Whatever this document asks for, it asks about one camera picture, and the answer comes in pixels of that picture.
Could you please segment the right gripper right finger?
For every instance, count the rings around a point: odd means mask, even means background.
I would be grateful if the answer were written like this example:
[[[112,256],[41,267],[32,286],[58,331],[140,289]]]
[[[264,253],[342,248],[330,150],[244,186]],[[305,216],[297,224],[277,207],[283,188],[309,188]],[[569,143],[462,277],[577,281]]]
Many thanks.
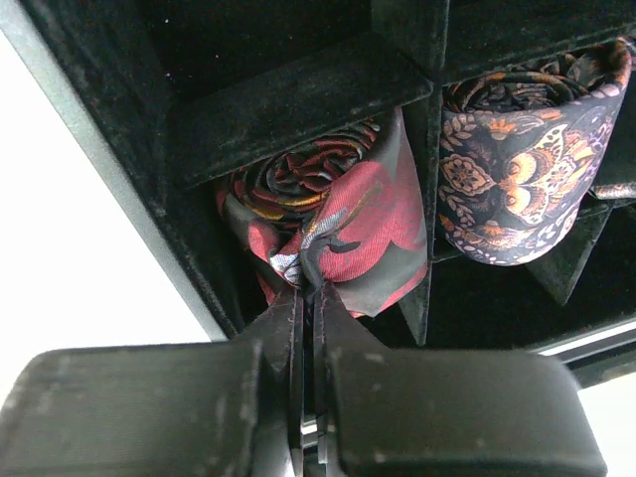
[[[392,349],[332,284],[312,297],[315,404],[330,476],[603,476],[579,386],[523,351]]]

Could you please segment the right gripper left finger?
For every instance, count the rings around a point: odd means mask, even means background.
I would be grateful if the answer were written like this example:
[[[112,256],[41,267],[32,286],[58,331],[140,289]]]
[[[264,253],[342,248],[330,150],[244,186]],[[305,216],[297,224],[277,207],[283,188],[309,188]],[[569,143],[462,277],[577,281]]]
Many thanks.
[[[1,409],[5,476],[299,476],[304,300],[217,343],[35,357]]]

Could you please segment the dark red patterned tie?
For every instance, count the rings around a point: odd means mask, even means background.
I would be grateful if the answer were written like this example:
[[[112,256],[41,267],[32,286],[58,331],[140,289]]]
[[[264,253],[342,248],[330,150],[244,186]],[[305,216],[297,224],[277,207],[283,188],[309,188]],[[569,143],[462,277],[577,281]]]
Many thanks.
[[[375,317],[426,275],[422,195],[400,108],[235,170],[215,193],[267,301],[330,282],[352,316]]]

